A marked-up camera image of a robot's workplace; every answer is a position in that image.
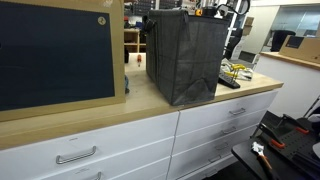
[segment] chair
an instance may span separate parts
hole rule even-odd
[[[229,39],[229,43],[226,47],[226,51],[224,53],[224,58],[230,59],[233,53],[234,48],[238,45],[241,40],[243,29],[237,28],[237,30],[232,31],[231,37]]]
[[[271,52],[279,52],[281,46],[288,35],[295,36],[296,33],[293,31],[287,30],[277,30],[273,34],[272,45],[271,45]]]

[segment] floor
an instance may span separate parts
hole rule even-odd
[[[240,163],[236,162],[204,180],[255,180],[256,178]]]

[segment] white dresser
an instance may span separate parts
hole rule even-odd
[[[0,151],[0,179],[200,180],[235,162],[277,91]]]

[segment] wooden countertop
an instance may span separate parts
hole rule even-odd
[[[126,103],[1,122],[0,149],[269,91],[283,85],[282,82],[255,73],[251,82],[238,80],[241,84],[240,89],[233,90],[218,84],[213,101],[174,107],[167,103],[155,84],[151,82],[144,70],[144,62],[145,60],[142,61],[141,67],[138,67],[134,60],[130,60],[126,65],[130,88]]]
[[[273,58],[276,60],[281,60],[281,61],[289,62],[292,64],[305,66],[305,67],[308,67],[311,69],[320,70],[320,64],[309,62],[309,61],[304,61],[301,59],[296,59],[296,58],[292,58],[292,57],[288,57],[288,56],[283,56],[283,55],[280,55],[278,52],[261,52],[260,54],[262,56],[270,57],[270,58]]]

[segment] metal drawer handle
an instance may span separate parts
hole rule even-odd
[[[232,115],[238,115],[238,114],[242,114],[244,112],[246,112],[245,108],[241,108],[239,111],[236,111],[236,112],[229,111],[229,113],[232,114]]]
[[[100,180],[101,179],[101,172],[98,172],[98,177],[95,178],[94,180]]]
[[[56,158],[56,163],[57,164],[64,164],[64,163],[68,163],[68,162],[71,162],[71,161],[82,159],[82,158],[85,158],[85,157],[88,157],[88,156],[92,156],[96,152],[96,149],[97,149],[97,147],[93,146],[91,152],[89,152],[87,154],[80,155],[80,156],[76,156],[76,157],[73,157],[73,158],[70,158],[70,159],[65,159],[65,160],[60,160],[61,156],[58,155],[57,158]]]
[[[221,159],[221,155],[219,155],[219,156],[217,156],[217,157],[214,157],[214,158],[211,158],[211,159],[208,159],[208,161],[209,161],[210,163],[213,163],[213,162],[215,162],[215,161],[218,161],[219,159]]]
[[[229,144],[227,142],[223,143],[222,145],[216,146],[216,150],[221,150],[221,149],[225,149],[229,146]]]
[[[235,132],[237,130],[237,128],[235,126],[232,126],[232,128],[230,129],[226,129],[226,130],[222,130],[223,134],[230,134],[232,132]]]

